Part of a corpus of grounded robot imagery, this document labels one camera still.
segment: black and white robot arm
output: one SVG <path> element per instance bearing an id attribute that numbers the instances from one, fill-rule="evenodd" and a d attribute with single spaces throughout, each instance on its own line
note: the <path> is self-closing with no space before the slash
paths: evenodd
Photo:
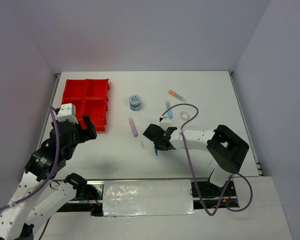
<path id="1" fill-rule="evenodd" d="M 82 129 L 75 117 L 75 106 L 71 103 L 61 105 L 57 110 L 57 128 L 59 130 L 59 157 L 57 168 L 53 176 L 34 195 L 17 203 L 19 200 L 37 189 L 48 179 L 56 154 L 56 131 L 53 128 L 50 138 L 45 140 L 36 150 L 25 166 L 25 172 L 18 189 L 9 202 L 9 208 L 0 215 L 0 240 L 32 240 L 37 230 L 49 219 L 61 206 L 78 195 L 87 191 L 87 181 L 73 173 L 66 177 L 58 190 L 54 191 L 40 204 L 37 200 L 44 189 L 52 182 L 59 170 L 71 159 L 76 146 L 91 139 L 96 139 L 95 126 L 88 116 L 83 116 L 87 129 Z"/>
<path id="2" fill-rule="evenodd" d="M 237 174 L 249 150 L 249 145 L 227 126 L 219 125 L 211 130 L 184 130 L 188 149 L 208 151 L 218 163 L 212 172 L 210 183 L 223 187 L 232 174 Z M 157 150 L 184 149 L 180 131 L 176 127 L 150 124 L 143 135 L 154 142 Z"/>

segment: purple cable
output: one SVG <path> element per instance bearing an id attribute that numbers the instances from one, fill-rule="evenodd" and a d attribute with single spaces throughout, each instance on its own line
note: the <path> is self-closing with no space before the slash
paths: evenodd
<path id="1" fill-rule="evenodd" d="M 39 186 L 37 187 L 31 194 L 25 196 L 24 198 L 20 199 L 20 200 L 17 200 L 15 201 L 15 204 L 19 204 L 27 199 L 29 199 L 30 197 L 32 197 L 34 194 L 36 194 L 39 190 L 41 190 L 44 185 L 51 179 L 51 177 L 54 175 L 54 172 L 57 168 L 57 165 L 58 165 L 58 160 L 59 160 L 59 152 L 60 152 L 60 138 L 59 138 L 59 129 L 58 129 L 58 125 L 57 125 L 57 122 L 56 122 L 56 119 L 55 119 L 55 116 L 54 116 L 54 113 L 53 113 L 53 107 L 52 106 L 49 106 L 49 111 L 50 111 L 50 114 L 51 114 L 51 117 L 52 117 L 52 121 L 53 121 L 53 125 L 54 125 L 54 129 L 55 129 L 55 135 L 56 135 L 56 152 L 55 152 L 55 160 L 54 160 L 54 164 L 53 164 L 53 167 L 51 169 L 51 172 L 50 174 L 47 176 L 47 178 L 44 180 L 44 182 Z M 10 206 L 9 205 L 6 205 L 6 206 L 3 206 L 3 207 L 0 207 L 0 212 L 5 210 L 5 209 L 8 209 Z"/>
<path id="2" fill-rule="evenodd" d="M 206 205 L 205 205 L 205 203 L 204 203 L 204 200 L 203 200 L 203 197 L 202 197 L 202 195 L 201 195 L 200 188 L 199 188 L 199 184 L 198 184 L 198 182 L 197 182 L 197 179 L 196 179 L 196 176 L 195 176 L 195 172 L 194 172 L 194 169 L 193 169 L 193 165 L 192 165 L 192 162 L 191 162 L 191 157 L 190 157 L 190 153 L 189 153 L 189 148 L 188 148 L 188 145 L 187 145 L 187 143 L 186 143 L 186 139 L 185 139 L 185 136 L 184 136 L 184 133 L 183 133 L 183 128 L 184 128 L 184 126 L 187 125 L 189 122 L 191 122 L 193 119 L 195 119 L 195 118 L 198 116 L 198 114 L 199 114 L 199 109 L 198 109 L 195 105 L 192 105 L 192 104 L 189 104 L 189 103 L 188 103 L 188 104 L 187 104 L 187 103 L 180 103 L 180 104 L 176 104 L 176 105 L 170 107 L 169 109 L 167 109 L 167 110 L 162 114 L 162 116 L 164 116 L 169 110 L 171 110 L 172 108 L 175 108 L 176 106 L 191 106 L 191 107 L 193 107 L 193 108 L 196 109 L 196 114 L 195 114 L 192 118 L 190 118 L 188 121 L 186 121 L 186 122 L 181 126 L 181 136 L 182 136 L 182 139 L 183 139 L 183 143 L 184 143 L 184 148 L 185 148 L 186 156 L 187 156 L 187 158 L 188 158 L 189 167 L 190 167 L 190 171 L 191 171 L 191 174 L 192 174 L 193 182 L 194 182 L 196 191 L 197 191 L 197 193 L 198 193 L 198 195 L 199 195 L 199 198 L 200 198 L 200 203 L 202 204 L 204 210 L 206 211 L 206 213 L 207 213 L 209 216 L 214 216 L 214 215 L 216 214 L 216 211 L 218 210 L 218 208 L 219 208 L 219 206 L 220 206 L 220 203 L 221 203 L 222 197 L 223 197 L 223 195 L 224 195 L 224 192 L 226 191 L 226 188 L 228 187 L 228 185 L 229 185 L 229 183 L 230 183 L 230 181 L 231 181 L 233 175 L 231 175 L 231 176 L 229 177 L 229 179 L 226 181 L 226 183 L 225 183 L 225 185 L 224 185 L 224 187 L 223 187 L 223 190 L 222 190 L 222 192 L 221 192 L 221 195 L 220 195 L 220 197 L 219 197 L 219 200 L 218 200 L 218 202 L 217 202 L 217 204 L 216 204 L 216 206 L 215 206 L 215 209 L 214 209 L 214 211 L 213 211 L 212 213 L 210 213 L 209 210 L 208 210 L 208 208 L 206 207 Z M 248 186 L 249 186 L 249 188 L 250 188 L 250 200 L 249 200 L 248 204 L 247 204 L 244 208 L 238 209 L 238 210 L 233 210 L 233 209 L 230 209 L 230 208 L 229 208 L 229 203 L 232 202 L 232 201 L 234 201 L 234 199 L 233 199 L 233 200 L 231 199 L 230 201 L 228 201 L 228 202 L 226 203 L 226 208 L 227 208 L 228 210 L 230 210 L 230 211 L 233 211 L 233 212 L 238 212 L 238 211 L 241 212 L 241 211 L 247 209 L 247 208 L 250 206 L 250 204 L 251 204 L 251 202 L 252 202 L 252 198 L 253 198 L 252 187 L 251 187 L 251 184 L 249 183 L 248 179 L 246 179 L 246 178 L 245 178 L 243 175 L 241 175 L 241 174 L 237 174 L 237 175 L 241 176 L 241 177 L 247 182 L 247 184 L 248 184 Z"/>
<path id="3" fill-rule="evenodd" d="M 51 220 L 51 218 L 49 218 L 49 219 L 46 221 L 46 224 L 45 224 L 45 226 L 44 226 L 44 228 L 43 228 L 43 231 L 42 231 L 42 233 L 41 233 L 41 235 L 40 235 L 40 237 L 39 237 L 39 240 L 42 239 L 42 237 L 43 237 L 43 235 L 44 235 L 44 233 L 45 233 L 45 231 L 46 231 L 46 228 L 48 227 L 48 224 L 49 224 L 50 220 Z"/>

